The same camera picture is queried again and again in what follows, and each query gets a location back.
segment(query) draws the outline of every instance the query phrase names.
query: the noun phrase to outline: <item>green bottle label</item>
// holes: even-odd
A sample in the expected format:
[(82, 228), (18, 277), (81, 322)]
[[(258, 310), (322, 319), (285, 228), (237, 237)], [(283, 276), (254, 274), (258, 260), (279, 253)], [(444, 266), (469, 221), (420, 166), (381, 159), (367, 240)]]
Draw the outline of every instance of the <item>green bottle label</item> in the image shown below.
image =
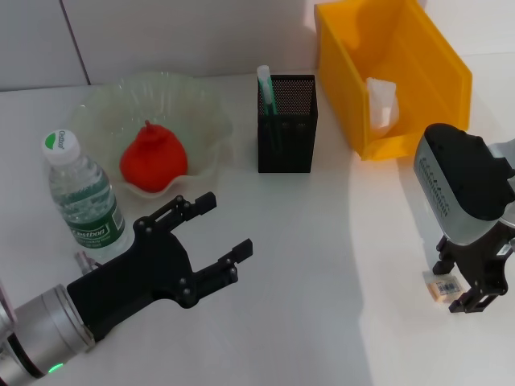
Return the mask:
[(77, 243), (86, 248), (103, 248), (122, 235), (126, 222), (114, 200), (111, 209), (100, 219), (87, 224), (66, 222)]

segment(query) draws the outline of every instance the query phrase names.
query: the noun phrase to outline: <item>white bottle cap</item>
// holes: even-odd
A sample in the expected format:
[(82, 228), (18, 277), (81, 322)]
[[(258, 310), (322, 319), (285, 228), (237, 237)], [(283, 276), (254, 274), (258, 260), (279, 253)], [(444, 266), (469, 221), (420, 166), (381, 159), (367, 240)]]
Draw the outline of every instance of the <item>white bottle cap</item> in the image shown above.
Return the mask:
[(74, 133), (56, 130), (47, 135), (42, 144), (43, 154), (53, 166), (63, 166), (80, 156), (80, 145)]

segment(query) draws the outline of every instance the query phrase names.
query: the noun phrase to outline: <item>water bottle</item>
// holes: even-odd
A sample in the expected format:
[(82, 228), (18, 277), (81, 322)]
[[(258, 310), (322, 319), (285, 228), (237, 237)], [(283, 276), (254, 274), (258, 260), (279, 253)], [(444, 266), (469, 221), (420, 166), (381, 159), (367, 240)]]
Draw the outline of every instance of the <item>water bottle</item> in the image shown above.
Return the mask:
[(75, 134), (57, 130), (43, 141), (50, 163), (51, 197), (77, 243), (99, 262), (128, 248), (127, 228), (113, 188), (102, 168), (80, 152)]

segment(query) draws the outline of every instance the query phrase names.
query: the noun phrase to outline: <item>yellow plastic bin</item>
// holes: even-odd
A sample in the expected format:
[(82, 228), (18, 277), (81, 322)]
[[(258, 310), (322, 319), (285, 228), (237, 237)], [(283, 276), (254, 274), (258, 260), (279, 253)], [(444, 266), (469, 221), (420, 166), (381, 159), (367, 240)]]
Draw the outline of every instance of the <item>yellow plastic bin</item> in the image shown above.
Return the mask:
[[(431, 123), (468, 128), (472, 74), (416, 0), (347, 0), (317, 13), (319, 78), (362, 159), (414, 154)], [(399, 122), (382, 138), (370, 131), (368, 77), (397, 84)]]

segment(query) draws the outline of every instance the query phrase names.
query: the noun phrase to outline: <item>black mesh pen holder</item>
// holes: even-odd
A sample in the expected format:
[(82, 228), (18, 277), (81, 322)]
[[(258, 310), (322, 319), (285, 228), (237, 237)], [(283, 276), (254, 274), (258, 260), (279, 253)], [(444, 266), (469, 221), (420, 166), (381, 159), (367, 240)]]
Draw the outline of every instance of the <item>black mesh pen holder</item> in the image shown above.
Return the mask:
[(309, 173), (318, 109), (315, 76), (272, 75), (277, 115), (265, 115), (257, 87), (259, 173)]

